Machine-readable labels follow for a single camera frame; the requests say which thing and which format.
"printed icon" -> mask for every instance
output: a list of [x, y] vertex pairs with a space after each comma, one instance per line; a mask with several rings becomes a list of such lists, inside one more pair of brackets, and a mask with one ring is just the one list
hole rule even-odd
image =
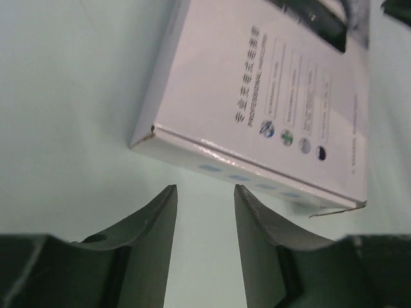
[[319, 146], [315, 150], [315, 154], [317, 155], [317, 158], [321, 161], [324, 161], [327, 157], [326, 149], [324, 149], [324, 147], [322, 147], [322, 146]]
[[214, 167], [212, 165], [201, 165], [199, 168], [205, 169], [210, 172], [220, 172], [222, 171], [220, 168]]
[[293, 192], [282, 192], [281, 193], [284, 197], [289, 197], [289, 198], [300, 198], [299, 194], [294, 194]]
[[274, 191], [276, 188], [274, 186], [268, 185], [268, 184], [257, 184], [256, 186], [262, 188], [262, 189], [267, 189], [269, 191]]
[[298, 147], [304, 154], [308, 154], [311, 151], [311, 143], [307, 138], [301, 138]]
[[293, 143], [293, 134], [289, 130], [283, 130], [281, 140], [285, 146], [291, 146]]
[[274, 124], [271, 120], [267, 120], [261, 123], [259, 134], [266, 138], [274, 136]]
[[240, 182], [246, 182], [250, 180], [249, 178], [245, 178], [244, 176], [241, 176], [241, 175], [230, 175], [229, 178], [232, 178], [233, 180], [240, 181]]

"cardboard box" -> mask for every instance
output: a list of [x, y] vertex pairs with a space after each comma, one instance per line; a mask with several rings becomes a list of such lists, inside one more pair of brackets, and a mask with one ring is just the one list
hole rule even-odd
[[131, 148], [299, 203], [363, 207], [368, 27], [348, 23], [335, 47], [292, 9], [177, 0]]

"white background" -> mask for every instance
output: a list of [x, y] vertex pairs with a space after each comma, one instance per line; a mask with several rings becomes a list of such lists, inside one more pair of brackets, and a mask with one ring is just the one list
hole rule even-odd
[[[411, 31], [372, 2], [369, 204], [308, 219], [321, 235], [411, 233]], [[179, 187], [165, 307], [246, 307], [231, 184], [141, 157], [134, 130], [169, 0], [0, 1], [0, 232], [69, 241]]]

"white box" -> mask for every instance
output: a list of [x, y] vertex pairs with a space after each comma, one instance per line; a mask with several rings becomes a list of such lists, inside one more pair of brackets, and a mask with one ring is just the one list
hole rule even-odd
[[131, 148], [298, 203], [363, 207], [367, 25], [348, 27], [341, 52], [284, 11], [177, 0]]

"white surface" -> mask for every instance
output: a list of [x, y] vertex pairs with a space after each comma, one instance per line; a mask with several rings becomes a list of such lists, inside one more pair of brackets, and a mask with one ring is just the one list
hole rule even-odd
[[[225, 162], [210, 175], [242, 178], [237, 182], [251, 189], [268, 182], [275, 187], [270, 194], [317, 207], [362, 207], [368, 50], [348, 37], [341, 53], [267, 1], [181, 0], [176, 8], [132, 144], [147, 137], [153, 124], [154, 138], [159, 130], [172, 135], [170, 142], [178, 136], [189, 143], [185, 150], [196, 148], [213, 159], [213, 167]], [[246, 101], [241, 108], [240, 99]], [[275, 127], [268, 138], [260, 132], [267, 120]], [[281, 140], [284, 130], [293, 135], [291, 146]], [[307, 154], [299, 149], [303, 137], [312, 144]], [[149, 144], [140, 142], [136, 151]], [[317, 158], [319, 146], [326, 149], [325, 161]], [[174, 162], [166, 148], [159, 156]], [[200, 170], [202, 159], [184, 167]]]
[[[369, 204], [308, 219], [321, 235], [411, 233], [411, 31], [373, 1]], [[128, 148], [167, 0], [0, 2], [0, 232], [81, 240], [179, 186], [165, 308], [246, 307], [231, 184]]]

